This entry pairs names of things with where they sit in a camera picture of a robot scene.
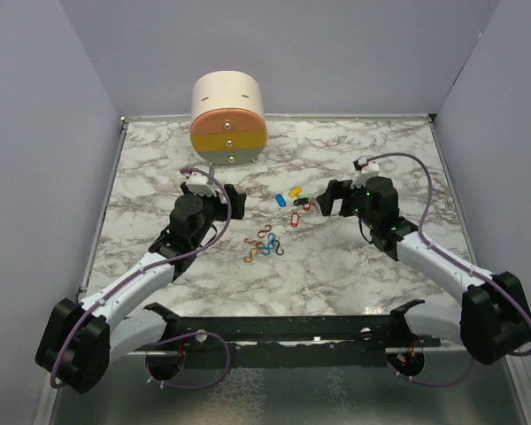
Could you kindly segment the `orange S carabiner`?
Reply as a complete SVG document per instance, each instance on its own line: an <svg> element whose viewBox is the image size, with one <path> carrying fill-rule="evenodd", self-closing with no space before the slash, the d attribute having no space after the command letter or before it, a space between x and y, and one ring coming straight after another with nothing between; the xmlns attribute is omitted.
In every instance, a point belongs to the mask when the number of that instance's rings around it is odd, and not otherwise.
<svg viewBox="0 0 531 425"><path fill-rule="evenodd" d="M251 238L244 238L244 242L248 243L248 244L255 245L255 246L263 245L263 243L261 241L256 240L256 239L251 239Z"/></svg>

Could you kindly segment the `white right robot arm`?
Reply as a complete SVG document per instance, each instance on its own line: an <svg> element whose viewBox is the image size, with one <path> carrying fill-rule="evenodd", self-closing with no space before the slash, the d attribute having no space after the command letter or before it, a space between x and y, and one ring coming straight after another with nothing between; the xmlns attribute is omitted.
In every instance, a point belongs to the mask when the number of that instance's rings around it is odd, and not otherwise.
<svg viewBox="0 0 531 425"><path fill-rule="evenodd" d="M408 346L419 336L463 345L483 365L531 345L531 313L519 279L494 274L448 253L401 216L389 178L328 183L316 201L323 215L340 201L339 216L368 227L372 244L393 260L422 273L456 301L452 308L415 301L389 324L390 339Z"/></svg>

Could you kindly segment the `blue key tag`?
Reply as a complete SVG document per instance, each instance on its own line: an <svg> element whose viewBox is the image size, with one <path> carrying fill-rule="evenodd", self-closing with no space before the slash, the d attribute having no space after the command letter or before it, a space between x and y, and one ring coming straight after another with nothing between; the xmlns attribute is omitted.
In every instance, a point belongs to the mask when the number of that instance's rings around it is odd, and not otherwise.
<svg viewBox="0 0 531 425"><path fill-rule="evenodd" d="M286 201L282 194L276 194L274 199L279 207L283 208L287 206Z"/></svg>

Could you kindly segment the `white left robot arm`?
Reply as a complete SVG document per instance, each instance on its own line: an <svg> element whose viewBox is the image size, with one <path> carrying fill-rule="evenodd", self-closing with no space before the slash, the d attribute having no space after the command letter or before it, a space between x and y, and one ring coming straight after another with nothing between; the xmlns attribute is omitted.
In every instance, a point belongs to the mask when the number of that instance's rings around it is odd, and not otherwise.
<svg viewBox="0 0 531 425"><path fill-rule="evenodd" d="M222 236L206 235L216 222L229 225L244 216L246 195L231 184L213 193L181 185L163 228L141 259L119 279L81 301L64 298L52 309L35 354L50 374L50 386L68 386L80 394L94 388L108 366L143 346L161 350L198 334L175 326L176 315L160 305L131 313L153 293L182 276L198 254Z"/></svg>

